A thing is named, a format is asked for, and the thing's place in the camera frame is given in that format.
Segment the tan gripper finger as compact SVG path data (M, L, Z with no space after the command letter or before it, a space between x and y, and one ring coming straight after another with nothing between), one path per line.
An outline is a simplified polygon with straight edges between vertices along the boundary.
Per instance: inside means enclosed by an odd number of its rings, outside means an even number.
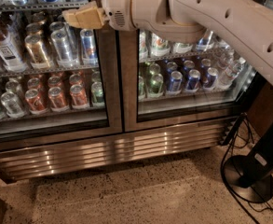
M104 10L96 1L89 2L80 8L64 10L65 21L72 27L80 29L102 29L106 24Z

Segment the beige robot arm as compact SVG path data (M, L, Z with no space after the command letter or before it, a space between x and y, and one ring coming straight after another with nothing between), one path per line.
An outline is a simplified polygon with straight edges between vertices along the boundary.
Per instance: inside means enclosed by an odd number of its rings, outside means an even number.
M273 10L253 0L102 0L62 15L75 28L144 29L180 43L211 30L273 86Z

